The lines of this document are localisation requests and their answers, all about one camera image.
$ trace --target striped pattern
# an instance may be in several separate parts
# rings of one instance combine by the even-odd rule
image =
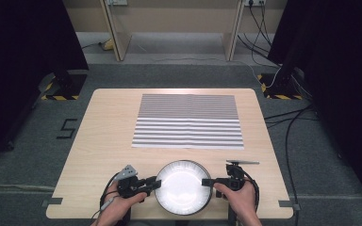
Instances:
[[[243,150],[235,97],[143,94],[132,147]]]

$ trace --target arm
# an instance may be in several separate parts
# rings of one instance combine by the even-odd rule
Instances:
[[[108,189],[107,193],[113,192],[117,189],[117,182],[114,182]],[[101,211],[98,219],[95,220],[91,226],[113,226],[117,221],[121,220],[127,213],[127,210],[135,203],[142,202],[146,198],[145,192],[139,193],[128,199],[118,197],[119,193],[110,193],[105,197],[105,202],[110,198],[115,197],[113,202],[107,208]]]
[[[255,190],[251,183],[246,182],[243,188],[238,191],[233,191],[220,183],[214,184],[214,188],[227,197],[231,208],[244,226],[261,225],[255,212]]]

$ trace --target controller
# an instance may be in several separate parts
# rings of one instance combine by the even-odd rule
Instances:
[[[216,178],[216,179],[202,179],[202,186],[210,186],[213,187],[215,183],[220,183],[231,190],[237,191],[240,190],[245,185],[245,179],[244,177],[247,176],[249,179],[249,182],[252,183],[252,185],[255,188],[255,206],[256,210],[258,207],[258,200],[259,200],[259,190],[257,183],[255,180],[253,180],[248,173],[246,173],[242,167],[239,166],[239,163],[243,163],[240,161],[227,161],[231,164],[226,164],[225,168],[227,170],[228,178]],[[258,164],[257,162],[249,162],[247,164]],[[226,197],[218,190],[216,190],[216,197],[217,198],[225,198]],[[237,215],[234,212],[234,210],[231,208],[230,205],[228,205],[228,224],[229,225],[236,225],[237,222]]]
[[[107,206],[113,202],[114,198],[111,198],[104,203],[105,197],[108,194],[107,189],[115,181],[118,181],[117,192],[119,193],[119,196],[124,199],[133,197],[141,192],[145,192],[147,196],[150,196],[153,190],[161,187],[161,180],[157,181],[155,176],[146,179],[138,179],[137,175],[138,172],[131,165],[127,165],[125,168],[123,168],[122,171],[116,173],[107,183],[105,191],[101,196],[101,211],[105,210],[105,208],[107,208]],[[116,226],[127,225],[130,219],[131,208],[127,210],[127,213],[124,215],[123,219],[119,220]]]

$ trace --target glowing white dish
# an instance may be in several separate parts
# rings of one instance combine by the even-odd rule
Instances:
[[[157,175],[161,187],[155,191],[157,201],[167,211],[177,215],[192,215],[201,211],[211,198],[211,188],[202,186],[210,178],[198,163],[182,160],[165,166]]]

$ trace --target wall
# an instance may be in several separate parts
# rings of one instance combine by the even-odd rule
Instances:
[[[76,32],[107,32],[107,25],[100,0],[63,0]],[[267,0],[266,27],[275,33],[287,0]],[[261,9],[252,8],[257,21],[261,21]],[[241,33],[257,33],[258,29],[248,7],[243,10]]]
[[[268,33],[274,34],[277,30],[278,24],[281,20],[282,13],[284,12],[285,5],[288,0],[267,0],[265,6],[265,23]],[[260,7],[252,7],[258,24],[262,20],[262,12]],[[252,16],[249,7],[243,9],[242,19],[240,22],[239,33],[257,33],[258,28]]]
[[[107,32],[100,0],[63,0],[76,32]]]

